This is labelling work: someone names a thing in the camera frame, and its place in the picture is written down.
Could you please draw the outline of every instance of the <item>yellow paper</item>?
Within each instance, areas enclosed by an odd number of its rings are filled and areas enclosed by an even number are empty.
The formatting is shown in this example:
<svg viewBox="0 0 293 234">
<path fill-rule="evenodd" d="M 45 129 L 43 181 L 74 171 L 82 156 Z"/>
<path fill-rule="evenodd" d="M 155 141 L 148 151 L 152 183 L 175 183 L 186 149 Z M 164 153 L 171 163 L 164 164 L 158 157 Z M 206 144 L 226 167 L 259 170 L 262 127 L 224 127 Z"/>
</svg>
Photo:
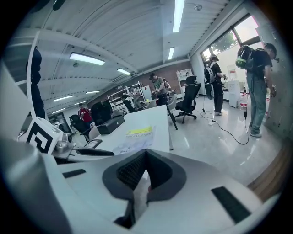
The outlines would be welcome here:
<svg viewBox="0 0 293 234">
<path fill-rule="evenodd" d="M 147 132 L 151 132 L 151 131 L 152 131 L 152 127 L 133 129 L 133 130 L 129 130 L 126 135 L 141 134 L 141 133 L 147 133 Z"/>
</svg>

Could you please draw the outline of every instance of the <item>document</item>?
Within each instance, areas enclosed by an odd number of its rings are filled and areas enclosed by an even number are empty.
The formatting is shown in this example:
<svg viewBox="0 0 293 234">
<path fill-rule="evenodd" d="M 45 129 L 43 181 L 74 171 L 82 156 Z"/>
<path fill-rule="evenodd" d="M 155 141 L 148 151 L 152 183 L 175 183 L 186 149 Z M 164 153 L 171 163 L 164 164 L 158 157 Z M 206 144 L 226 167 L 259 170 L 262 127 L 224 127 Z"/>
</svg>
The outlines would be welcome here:
<svg viewBox="0 0 293 234">
<path fill-rule="evenodd" d="M 129 130 L 125 134 L 125 141 L 113 149 L 114 154 L 119 155 L 150 148 L 153 143 L 155 129 L 155 126 L 149 126 L 147 128 Z"/>
</svg>

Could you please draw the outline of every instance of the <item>black box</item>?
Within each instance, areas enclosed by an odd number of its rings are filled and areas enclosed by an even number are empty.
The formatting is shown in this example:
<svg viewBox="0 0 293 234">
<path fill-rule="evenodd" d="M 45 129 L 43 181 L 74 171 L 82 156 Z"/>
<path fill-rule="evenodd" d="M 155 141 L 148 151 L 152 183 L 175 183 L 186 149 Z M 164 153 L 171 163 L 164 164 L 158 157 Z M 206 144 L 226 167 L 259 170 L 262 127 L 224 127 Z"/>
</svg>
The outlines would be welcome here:
<svg viewBox="0 0 293 234">
<path fill-rule="evenodd" d="M 115 116 L 107 122 L 97 126 L 97 129 L 101 135 L 110 134 L 124 122 L 123 116 Z"/>
</svg>

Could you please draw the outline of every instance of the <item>fluorescent light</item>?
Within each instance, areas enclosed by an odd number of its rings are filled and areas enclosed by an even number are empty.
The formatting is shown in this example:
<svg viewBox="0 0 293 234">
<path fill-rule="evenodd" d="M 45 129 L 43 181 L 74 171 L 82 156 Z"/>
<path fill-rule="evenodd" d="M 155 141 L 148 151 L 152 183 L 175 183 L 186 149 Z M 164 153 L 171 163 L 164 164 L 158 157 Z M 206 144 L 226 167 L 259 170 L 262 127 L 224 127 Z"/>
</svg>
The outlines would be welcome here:
<svg viewBox="0 0 293 234">
<path fill-rule="evenodd" d="M 123 70 L 121 68 L 119 68 L 117 71 L 122 72 L 122 73 L 124 73 L 126 75 L 130 75 L 130 73 L 128 71 L 125 71 L 125 70 Z"/>
<path fill-rule="evenodd" d="M 82 102 L 78 102 L 76 104 L 74 104 L 75 106 L 78 105 L 79 103 L 85 103 L 86 101 L 82 101 Z"/>
<path fill-rule="evenodd" d="M 91 56 L 87 56 L 84 54 L 80 54 L 80 53 L 71 53 L 69 59 L 88 62 L 92 64 L 97 64 L 97 65 L 103 65 L 105 63 L 105 61 L 103 60 L 100 60 Z"/>
<path fill-rule="evenodd" d="M 91 92 L 86 92 L 86 94 L 91 94 L 91 93 L 98 93 L 100 90 L 97 91 L 91 91 Z"/>
<path fill-rule="evenodd" d="M 52 112 L 52 114 L 55 114 L 55 113 L 60 112 L 60 111 L 62 111 L 62 110 L 65 110 L 65 108 L 62 108 L 62 109 L 57 110 L 57 111 L 55 111 L 55 112 Z"/>
<path fill-rule="evenodd" d="M 173 32 L 179 32 L 185 0 L 175 0 Z"/>
<path fill-rule="evenodd" d="M 70 96 L 67 96 L 67 97 L 62 97 L 62 98 L 58 98 L 58 99 L 55 99 L 55 101 L 60 101 L 60 100 L 63 100 L 63 99 L 66 99 L 66 98 L 70 98 L 70 97 L 73 97 L 73 95 L 70 95 Z"/>
<path fill-rule="evenodd" d="M 172 59 L 175 47 L 170 48 L 168 60 Z"/>
</svg>

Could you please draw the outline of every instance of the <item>brick wall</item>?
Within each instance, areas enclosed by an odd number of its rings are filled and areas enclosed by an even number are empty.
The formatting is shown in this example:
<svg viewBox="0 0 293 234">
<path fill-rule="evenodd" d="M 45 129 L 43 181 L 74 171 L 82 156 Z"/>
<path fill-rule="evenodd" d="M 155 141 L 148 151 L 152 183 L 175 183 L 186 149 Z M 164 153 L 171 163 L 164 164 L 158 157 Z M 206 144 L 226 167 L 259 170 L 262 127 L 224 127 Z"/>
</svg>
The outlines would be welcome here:
<svg viewBox="0 0 293 234">
<path fill-rule="evenodd" d="M 180 71 L 180 70 L 185 70 L 185 69 L 191 69 L 192 73 L 193 73 L 193 69 L 191 67 L 190 62 L 174 64 L 174 65 L 164 67 L 164 68 L 152 71 L 152 72 L 154 72 L 157 76 L 161 76 L 161 77 L 165 78 L 168 81 L 168 83 L 171 85 L 171 90 L 176 90 L 176 93 L 180 94 L 181 89 L 179 87 L 176 72 Z M 129 86 L 132 86 L 132 85 L 136 84 L 138 81 L 140 81 L 140 82 L 142 82 L 143 86 L 148 85 L 148 86 L 151 87 L 151 81 L 149 80 L 149 77 L 150 77 L 150 74 L 152 72 L 145 73 L 143 75 L 135 77 L 135 78 L 123 83 L 123 85 L 129 87 Z M 97 103 L 99 101 L 107 100 L 108 99 L 107 95 L 111 95 L 111 94 L 113 94 L 115 92 L 116 92 L 116 90 L 110 89 L 109 91 L 105 92 L 101 96 L 97 97 L 95 100 L 89 102 L 88 105 L 87 105 L 88 108 L 91 108 L 93 104 L 95 104 L 95 103 Z"/>
</svg>

